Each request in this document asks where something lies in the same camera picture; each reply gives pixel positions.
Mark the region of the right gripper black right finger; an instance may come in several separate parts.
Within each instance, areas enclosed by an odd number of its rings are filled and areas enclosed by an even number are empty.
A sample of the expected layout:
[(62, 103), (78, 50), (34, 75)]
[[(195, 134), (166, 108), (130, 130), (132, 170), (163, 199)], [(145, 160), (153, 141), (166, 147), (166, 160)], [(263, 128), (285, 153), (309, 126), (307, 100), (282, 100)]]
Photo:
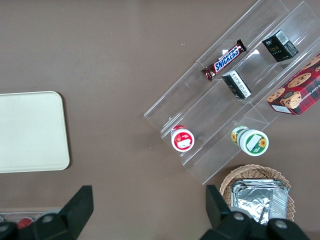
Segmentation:
[(211, 229), (202, 240), (247, 240), (251, 232), (250, 218), (242, 212), (231, 211), (215, 185), (207, 185), (205, 208)]

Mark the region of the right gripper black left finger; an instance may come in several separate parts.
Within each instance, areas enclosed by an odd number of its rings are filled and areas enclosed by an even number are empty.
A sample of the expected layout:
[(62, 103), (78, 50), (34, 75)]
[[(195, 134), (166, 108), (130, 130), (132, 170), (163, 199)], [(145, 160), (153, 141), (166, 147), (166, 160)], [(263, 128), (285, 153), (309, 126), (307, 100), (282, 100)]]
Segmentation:
[(18, 231), (20, 240), (76, 240), (94, 211), (93, 189), (82, 186), (58, 213), (47, 213)]

